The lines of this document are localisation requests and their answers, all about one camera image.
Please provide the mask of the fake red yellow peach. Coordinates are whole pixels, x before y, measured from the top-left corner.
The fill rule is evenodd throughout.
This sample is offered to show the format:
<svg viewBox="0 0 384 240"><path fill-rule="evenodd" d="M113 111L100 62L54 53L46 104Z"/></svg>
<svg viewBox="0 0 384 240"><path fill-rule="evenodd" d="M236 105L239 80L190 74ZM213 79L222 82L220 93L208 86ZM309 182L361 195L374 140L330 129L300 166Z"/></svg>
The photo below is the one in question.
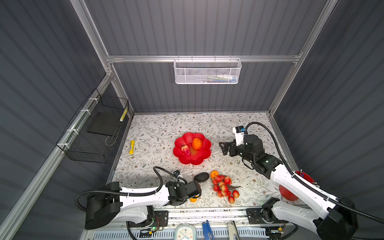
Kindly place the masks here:
<svg viewBox="0 0 384 240"><path fill-rule="evenodd" d="M184 155L186 155L186 156L189 156L189 155L192 154L192 153L191 153L191 150L190 150L190 148L189 148L188 145L184 145L184 146L182 146L182 147L181 147L181 151L182 151L182 153L183 153Z"/></svg>

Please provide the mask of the small fake orange tangerine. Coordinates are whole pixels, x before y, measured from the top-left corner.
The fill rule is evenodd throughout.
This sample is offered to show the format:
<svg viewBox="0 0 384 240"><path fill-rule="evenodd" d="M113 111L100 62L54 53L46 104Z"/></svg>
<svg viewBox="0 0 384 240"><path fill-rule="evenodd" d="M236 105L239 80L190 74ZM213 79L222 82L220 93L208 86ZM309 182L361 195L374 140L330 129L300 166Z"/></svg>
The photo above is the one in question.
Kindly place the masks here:
<svg viewBox="0 0 384 240"><path fill-rule="evenodd" d="M215 177L219 176L219 172L218 171L212 171L211 174L210 174L210 177L211 179L214 179Z"/></svg>

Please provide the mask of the white tube in basket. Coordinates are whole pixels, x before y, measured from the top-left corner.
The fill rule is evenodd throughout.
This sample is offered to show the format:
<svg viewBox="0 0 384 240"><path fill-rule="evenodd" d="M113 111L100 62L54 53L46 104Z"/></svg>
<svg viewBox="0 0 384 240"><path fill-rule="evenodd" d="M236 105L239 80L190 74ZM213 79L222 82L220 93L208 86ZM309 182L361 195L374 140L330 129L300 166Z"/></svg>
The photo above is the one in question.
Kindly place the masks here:
<svg viewBox="0 0 384 240"><path fill-rule="evenodd" d="M238 76L234 75L217 75L217 79L228 83L238 82Z"/></svg>

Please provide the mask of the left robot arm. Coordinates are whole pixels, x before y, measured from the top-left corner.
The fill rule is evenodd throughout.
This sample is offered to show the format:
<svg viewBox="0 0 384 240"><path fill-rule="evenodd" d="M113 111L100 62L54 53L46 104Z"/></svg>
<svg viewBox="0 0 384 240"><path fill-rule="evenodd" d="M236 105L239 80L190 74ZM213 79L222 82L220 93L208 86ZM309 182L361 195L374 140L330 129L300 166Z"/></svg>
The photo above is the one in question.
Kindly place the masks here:
<svg viewBox="0 0 384 240"><path fill-rule="evenodd" d="M155 207L179 206L191 198L198 198L201 193L197 181L187 184L168 182L160 189L121 188L118 182L112 182L100 190L85 191L87 205L79 208L86 212L86 230L98 229L116 221L145 226L154 220Z"/></svg>

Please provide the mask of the fake red grape bunch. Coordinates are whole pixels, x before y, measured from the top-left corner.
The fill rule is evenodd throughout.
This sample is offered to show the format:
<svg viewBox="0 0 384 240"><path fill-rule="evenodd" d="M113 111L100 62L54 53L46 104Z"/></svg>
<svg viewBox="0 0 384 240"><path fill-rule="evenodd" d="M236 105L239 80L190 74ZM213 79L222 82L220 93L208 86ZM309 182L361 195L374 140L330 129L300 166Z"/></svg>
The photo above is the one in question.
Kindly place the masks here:
<svg viewBox="0 0 384 240"><path fill-rule="evenodd" d="M219 175L211 179L213 183L213 191L217 194L218 198L226 198L228 202L233 205L237 198L240 197L240 186L233 185L233 180L229 176Z"/></svg>

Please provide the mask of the fake orange fruit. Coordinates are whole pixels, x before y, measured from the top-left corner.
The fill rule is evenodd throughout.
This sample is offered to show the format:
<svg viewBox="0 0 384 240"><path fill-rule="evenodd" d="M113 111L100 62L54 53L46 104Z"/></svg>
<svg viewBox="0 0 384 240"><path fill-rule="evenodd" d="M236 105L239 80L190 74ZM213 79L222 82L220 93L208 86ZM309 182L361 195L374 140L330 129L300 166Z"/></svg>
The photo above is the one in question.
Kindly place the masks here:
<svg viewBox="0 0 384 240"><path fill-rule="evenodd" d="M200 139L200 138L194 138L193 141L192 141L192 147L195 149L195 150L199 150L201 149L203 146L203 141Z"/></svg>

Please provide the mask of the yellow marker on table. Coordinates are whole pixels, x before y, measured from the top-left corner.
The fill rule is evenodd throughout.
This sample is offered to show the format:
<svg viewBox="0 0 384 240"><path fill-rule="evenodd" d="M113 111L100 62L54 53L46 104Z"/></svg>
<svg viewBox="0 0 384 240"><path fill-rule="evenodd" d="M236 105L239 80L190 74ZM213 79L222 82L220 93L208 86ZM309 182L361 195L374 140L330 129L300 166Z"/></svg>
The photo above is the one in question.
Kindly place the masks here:
<svg viewBox="0 0 384 240"><path fill-rule="evenodd" d="M129 154L132 155L134 153L134 150L135 150L135 141L132 140L131 141L131 144L130 144L130 150L129 150Z"/></svg>

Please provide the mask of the blue handled tool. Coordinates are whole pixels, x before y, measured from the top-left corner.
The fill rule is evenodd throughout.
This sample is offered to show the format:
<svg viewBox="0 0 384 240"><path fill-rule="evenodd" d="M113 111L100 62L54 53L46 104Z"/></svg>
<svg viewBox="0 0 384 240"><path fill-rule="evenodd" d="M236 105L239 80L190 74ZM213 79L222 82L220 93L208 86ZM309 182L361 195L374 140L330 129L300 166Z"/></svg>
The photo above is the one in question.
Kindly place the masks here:
<svg viewBox="0 0 384 240"><path fill-rule="evenodd" d="M205 240L214 240L215 238L214 238L209 221L203 222L202 227L203 227L203 234L204 234Z"/></svg>

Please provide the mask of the yellow marker in basket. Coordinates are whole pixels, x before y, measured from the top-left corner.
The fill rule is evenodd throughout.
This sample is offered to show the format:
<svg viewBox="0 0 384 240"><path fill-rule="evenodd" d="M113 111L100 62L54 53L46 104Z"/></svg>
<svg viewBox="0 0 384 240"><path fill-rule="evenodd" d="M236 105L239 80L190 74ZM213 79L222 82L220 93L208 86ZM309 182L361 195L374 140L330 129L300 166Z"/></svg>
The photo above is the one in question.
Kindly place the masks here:
<svg viewBox="0 0 384 240"><path fill-rule="evenodd" d="M122 115L121 115L121 117L120 117L120 122L123 122L123 121L124 121L124 119L125 119L125 117L126 117L128 111L129 111L128 108L125 108L125 109L124 109L124 111L123 111L123 113L122 113Z"/></svg>

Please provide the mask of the fake black avocado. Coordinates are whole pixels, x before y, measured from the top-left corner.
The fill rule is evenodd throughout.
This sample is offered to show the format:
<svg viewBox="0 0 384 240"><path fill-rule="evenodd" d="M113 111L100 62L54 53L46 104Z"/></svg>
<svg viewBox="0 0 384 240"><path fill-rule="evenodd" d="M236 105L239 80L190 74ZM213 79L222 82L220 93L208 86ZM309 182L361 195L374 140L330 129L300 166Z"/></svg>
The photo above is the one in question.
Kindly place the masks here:
<svg viewBox="0 0 384 240"><path fill-rule="evenodd" d="M208 179L210 179L210 175L206 172L200 173L195 175L194 180L197 181L198 183L204 183Z"/></svg>

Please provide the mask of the white alarm clock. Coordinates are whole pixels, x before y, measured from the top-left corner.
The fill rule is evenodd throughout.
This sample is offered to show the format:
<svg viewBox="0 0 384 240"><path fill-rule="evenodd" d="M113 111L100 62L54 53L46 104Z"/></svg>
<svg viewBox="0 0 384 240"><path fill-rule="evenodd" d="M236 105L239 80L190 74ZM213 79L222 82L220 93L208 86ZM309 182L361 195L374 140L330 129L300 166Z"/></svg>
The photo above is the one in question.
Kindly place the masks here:
<svg viewBox="0 0 384 240"><path fill-rule="evenodd" d="M197 231L192 225L179 225L175 229L174 240L197 240Z"/></svg>

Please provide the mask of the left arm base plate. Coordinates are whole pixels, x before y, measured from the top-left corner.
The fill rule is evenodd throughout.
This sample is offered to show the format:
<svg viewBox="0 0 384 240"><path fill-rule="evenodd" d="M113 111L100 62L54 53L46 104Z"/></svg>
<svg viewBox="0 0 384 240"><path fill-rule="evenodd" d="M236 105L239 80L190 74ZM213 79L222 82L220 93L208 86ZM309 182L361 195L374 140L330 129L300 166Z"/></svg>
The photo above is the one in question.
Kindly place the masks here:
<svg viewBox="0 0 384 240"><path fill-rule="evenodd" d="M154 211L143 223L137 224L137 227L152 228L152 227L167 227L169 220L169 211Z"/></svg>

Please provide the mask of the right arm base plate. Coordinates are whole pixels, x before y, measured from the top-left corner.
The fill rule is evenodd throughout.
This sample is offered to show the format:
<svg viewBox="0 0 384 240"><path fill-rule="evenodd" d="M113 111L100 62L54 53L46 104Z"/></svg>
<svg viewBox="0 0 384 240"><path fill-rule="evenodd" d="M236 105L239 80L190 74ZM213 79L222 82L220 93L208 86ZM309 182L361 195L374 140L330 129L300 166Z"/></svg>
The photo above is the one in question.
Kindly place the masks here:
<svg viewBox="0 0 384 240"><path fill-rule="evenodd" d="M286 222L279 220L269 208L248 208L246 214L250 224L284 224Z"/></svg>

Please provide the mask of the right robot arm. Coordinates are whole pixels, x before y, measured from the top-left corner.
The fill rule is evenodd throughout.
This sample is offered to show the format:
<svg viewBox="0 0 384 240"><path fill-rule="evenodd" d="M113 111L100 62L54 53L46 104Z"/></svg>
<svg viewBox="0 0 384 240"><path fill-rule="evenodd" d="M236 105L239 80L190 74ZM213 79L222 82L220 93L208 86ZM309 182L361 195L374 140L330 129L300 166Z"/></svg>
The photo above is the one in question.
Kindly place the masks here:
<svg viewBox="0 0 384 240"><path fill-rule="evenodd" d="M245 135L236 141L219 143L224 155L239 156L244 165L274 181L303 201L308 208L300 208L270 198L262 205L260 216L266 223L278 220L291 222L316 233L322 240L350 240L358 229L354 204L327 194L291 171L282 160L265 152L263 142L256 135Z"/></svg>

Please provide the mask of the red flower-shaped fruit bowl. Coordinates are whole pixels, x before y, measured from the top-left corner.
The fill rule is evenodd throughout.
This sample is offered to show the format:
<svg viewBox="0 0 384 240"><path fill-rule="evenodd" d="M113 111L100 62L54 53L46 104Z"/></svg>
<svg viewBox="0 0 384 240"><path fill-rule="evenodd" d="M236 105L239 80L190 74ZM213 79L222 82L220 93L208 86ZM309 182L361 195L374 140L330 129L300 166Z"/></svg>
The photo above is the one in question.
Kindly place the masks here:
<svg viewBox="0 0 384 240"><path fill-rule="evenodd" d="M192 141L194 138L200 138L203 141L203 146L199 150L195 150L192 147ZM181 147L188 145L191 150L191 155L186 156L182 153ZM179 159L179 162L184 165L200 165L204 160L208 159L212 154L212 143L201 133L185 133L182 137L175 140L175 147L173 149L173 154L176 158Z"/></svg>

